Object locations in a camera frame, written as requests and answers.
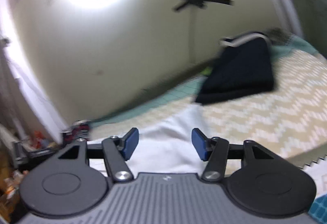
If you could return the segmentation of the white printed t-shirt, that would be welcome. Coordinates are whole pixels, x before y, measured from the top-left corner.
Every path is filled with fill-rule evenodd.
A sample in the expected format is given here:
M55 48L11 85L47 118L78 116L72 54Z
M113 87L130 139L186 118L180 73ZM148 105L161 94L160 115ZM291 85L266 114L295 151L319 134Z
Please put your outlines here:
M191 142L193 128L209 134L201 106L189 105L175 113L157 108L124 122L104 124L91 131L89 143L98 144L111 136L122 137L133 127L139 130L139 143L127 165L134 176L203 171L205 164Z

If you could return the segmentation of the black red patterned sweater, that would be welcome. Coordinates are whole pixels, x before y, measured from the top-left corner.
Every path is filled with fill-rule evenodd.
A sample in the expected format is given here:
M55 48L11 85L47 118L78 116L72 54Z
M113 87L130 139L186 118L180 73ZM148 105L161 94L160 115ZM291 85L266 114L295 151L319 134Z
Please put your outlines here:
M88 120L78 120L75 121L70 127L66 128L61 132L62 144L67 145L71 142L82 138L84 140L89 140L91 125Z

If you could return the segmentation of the beige chevron bed sheet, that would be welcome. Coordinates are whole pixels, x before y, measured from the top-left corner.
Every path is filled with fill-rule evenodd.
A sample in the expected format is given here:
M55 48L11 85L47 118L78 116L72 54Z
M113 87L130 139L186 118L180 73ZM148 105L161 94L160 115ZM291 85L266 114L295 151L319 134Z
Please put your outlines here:
M251 139L284 158L326 142L326 62L299 38L274 50L287 52L273 63L277 89L201 106L208 137L236 144ZM175 113L189 105L196 104L185 97L157 108Z

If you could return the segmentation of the black navy folded garment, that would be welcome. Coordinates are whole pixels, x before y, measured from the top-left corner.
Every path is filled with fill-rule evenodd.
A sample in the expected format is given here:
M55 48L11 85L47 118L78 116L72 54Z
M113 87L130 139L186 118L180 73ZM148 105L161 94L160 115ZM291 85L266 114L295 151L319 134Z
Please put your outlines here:
M212 64L196 103L209 105L274 90L272 43L266 34L250 31L222 38L219 45L221 53Z

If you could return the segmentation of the cluttered side table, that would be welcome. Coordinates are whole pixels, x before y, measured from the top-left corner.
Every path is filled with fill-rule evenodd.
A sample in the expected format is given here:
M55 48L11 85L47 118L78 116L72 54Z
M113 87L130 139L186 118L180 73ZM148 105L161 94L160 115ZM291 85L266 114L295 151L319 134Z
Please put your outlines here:
M20 201L19 186L33 168L45 161L60 145L51 142L36 149L29 142L18 140L1 125L1 221L15 223L25 213Z

